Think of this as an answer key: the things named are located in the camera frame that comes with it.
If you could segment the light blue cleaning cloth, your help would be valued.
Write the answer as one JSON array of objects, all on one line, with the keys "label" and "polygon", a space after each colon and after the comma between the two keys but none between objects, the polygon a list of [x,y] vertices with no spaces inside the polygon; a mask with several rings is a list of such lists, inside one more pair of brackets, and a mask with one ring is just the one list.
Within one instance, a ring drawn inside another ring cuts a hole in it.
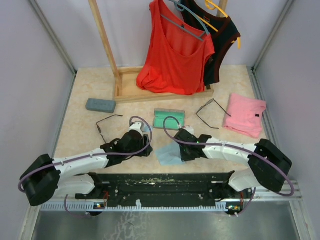
[{"label": "light blue cleaning cloth", "polygon": [[153,130],[153,127],[150,126],[150,125],[144,125],[143,128],[142,128],[142,132],[143,133],[149,133]]}]

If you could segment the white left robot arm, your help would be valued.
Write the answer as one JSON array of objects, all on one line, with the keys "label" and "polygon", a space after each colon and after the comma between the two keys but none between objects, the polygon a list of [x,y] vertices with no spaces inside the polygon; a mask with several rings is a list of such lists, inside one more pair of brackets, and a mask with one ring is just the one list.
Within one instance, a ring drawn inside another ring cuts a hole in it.
[{"label": "white left robot arm", "polygon": [[132,157],[148,157],[152,134],[130,130],[121,139],[72,157],[39,156],[20,177],[18,189],[33,207],[64,196],[101,197],[104,186],[93,171],[121,164]]}]

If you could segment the grey glasses case green lining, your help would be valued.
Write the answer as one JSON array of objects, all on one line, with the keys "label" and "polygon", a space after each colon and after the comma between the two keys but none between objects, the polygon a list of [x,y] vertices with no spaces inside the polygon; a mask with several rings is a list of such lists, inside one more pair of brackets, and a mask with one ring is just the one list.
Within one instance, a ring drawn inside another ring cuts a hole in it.
[{"label": "grey glasses case green lining", "polygon": [[155,108],[153,127],[177,131],[185,125],[185,115],[184,110]]}]

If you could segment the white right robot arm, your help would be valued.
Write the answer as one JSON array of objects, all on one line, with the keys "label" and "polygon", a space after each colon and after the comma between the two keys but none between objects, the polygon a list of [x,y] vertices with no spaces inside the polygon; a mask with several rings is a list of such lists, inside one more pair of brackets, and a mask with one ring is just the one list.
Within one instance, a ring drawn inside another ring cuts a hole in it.
[{"label": "white right robot arm", "polygon": [[279,148],[263,138],[255,144],[234,143],[206,134],[196,137],[189,130],[181,128],[174,136],[174,141],[179,144],[184,162],[198,158],[220,159],[247,167],[245,170],[234,170],[223,185],[223,192],[229,198],[256,187],[264,187],[281,195],[293,165]]}]

